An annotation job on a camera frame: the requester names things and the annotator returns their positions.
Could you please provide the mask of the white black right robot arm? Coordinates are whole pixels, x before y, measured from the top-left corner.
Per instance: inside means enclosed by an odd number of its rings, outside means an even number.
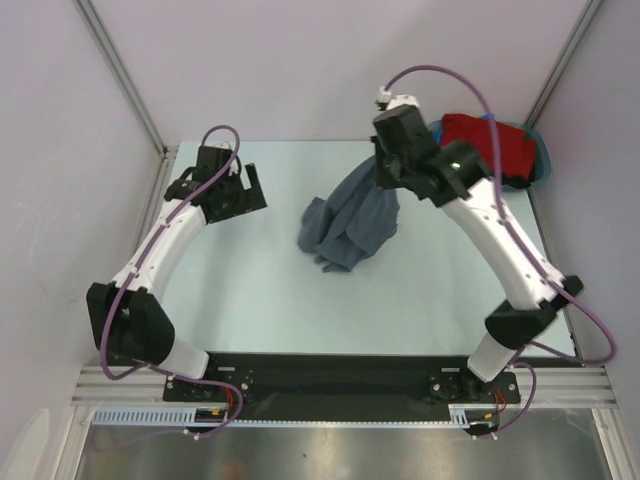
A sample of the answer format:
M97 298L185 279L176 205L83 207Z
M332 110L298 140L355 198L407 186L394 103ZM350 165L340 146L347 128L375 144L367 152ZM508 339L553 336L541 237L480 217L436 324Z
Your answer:
M436 144L411 95L381 90L373 120L376 176L383 189L428 199L469 237L498 278L505 300L485 320L486 333L467 360L463 393L484 401L497 376L584 288L547 262L502 200L491 172L466 141Z

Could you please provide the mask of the grey blue t shirt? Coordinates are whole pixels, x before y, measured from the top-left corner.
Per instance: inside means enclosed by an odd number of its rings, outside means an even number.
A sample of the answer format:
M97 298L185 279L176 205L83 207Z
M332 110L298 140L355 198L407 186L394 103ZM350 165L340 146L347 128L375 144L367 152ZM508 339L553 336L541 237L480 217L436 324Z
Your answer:
M375 159L370 157L327 198L309 203L301 216L297 246L325 273L350 272L396 234L399 211L396 191L377 185Z

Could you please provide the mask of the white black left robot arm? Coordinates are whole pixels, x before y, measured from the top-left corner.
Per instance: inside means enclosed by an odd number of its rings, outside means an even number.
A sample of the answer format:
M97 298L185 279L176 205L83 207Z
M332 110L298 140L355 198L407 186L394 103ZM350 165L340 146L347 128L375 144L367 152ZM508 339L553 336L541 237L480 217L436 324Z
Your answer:
M93 283L86 301L103 367L112 357L186 377L197 398L214 397L220 374L207 352L178 338L161 305L169 280L208 225L266 207L257 170L227 142L199 147L195 165L165 192L158 218L128 263L108 283Z

